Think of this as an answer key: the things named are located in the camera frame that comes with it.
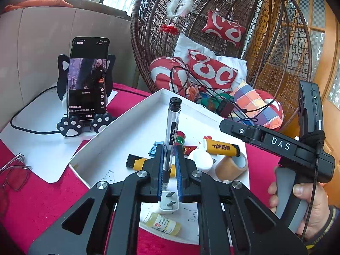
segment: phone stand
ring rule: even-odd
[[[67,55],[59,55],[58,57],[58,70],[59,70],[59,77],[57,82],[57,94],[59,99],[62,101],[62,107],[65,108],[65,113],[67,112],[67,74],[68,74],[68,67],[69,67],[70,58]],[[112,69],[115,64],[116,57],[113,54],[108,55],[107,60],[107,68],[106,68],[106,85],[112,86],[113,79],[112,79]],[[108,97],[112,92],[112,87],[106,87],[105,90],[105,103],[108,104]],[[115,120],[114,117],[110,115],[110,113],[105,114],[96,114],[94,120],[91,122],[82,122],[79,121],[77,116],[72,116],[68,118],[67,116],[63,116],[60,123],[57,123],[57,130],[64,137],[75,137],[80,135],[84,131],[91,131],[91,128],[94,132],[99,133],[102,131],[106,126],[108,126],[111,122]]]

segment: white pillow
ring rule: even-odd
[[[188,50],[196,50],[199,51],[206,56],[216,59],[222,62],[229,67],[232,67],[238,71],[235,80],[232,82],[231,88],[234,90],[236,87],[240,85],[242,81],[245,81],[247,77],[247,62],[245,60],[241,60],[235,57],[227,57],[227,56],[216,56],[215,53],[208,48],[192,41],[190,38],[186,37],[184,34],[180,34],[177,40],[177,44],[175,47],[174,57],[180,57],[185,64],[189,62],[189,51]]]

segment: wicker chair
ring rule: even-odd
[[[131,16],[131,41],[137,67],[151,92],[158,89],[149,73],[151,61],[173,56],[178,35],[160,32],[169,24],[170,0],[135,0]],[[239,49],[230,42],[201,29],[208,10],[218,10],[228,20],[236,20],[247,31]],[[176,24],[195,42],[217,55],[247,61],[247,83],[273,95],[283,107],[284,129],[295,117],[298,107],[298,81],[310,81],[312,56],[305,19],[295,0],[194,0],[194,8]]]

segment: phone screen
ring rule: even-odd
[[[99,37],[73,39],[68,68],[68,117],[90,121],[106,112],[105,80],[109,40]]]

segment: red pillow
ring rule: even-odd
[[[189,66],[194,77],[209,88],[231,93],[237,70],[195,50],[189,50]]]
[[[158,89],[164,88],[173,92],[170,80],[170,70],[174,66],[179,66],[175,67],[172,71],[173,87],[177,93],[178,90],[182,88],[188,77],[188,72],[184,70],[183,61],[179,57],[162,56],[151,62],[149,66],[150,76]],[[186,86],[178,93],[178,95],[185,97],[185,89],[188,86],[189,83],[187,82]]]
[[[245,33],[245,27],[226,20],[219,16],[216,12],[208,11],[208,20],[203,33],[212,33],[219,38],[232,42],[236,48],[240,46],[242,35]]]

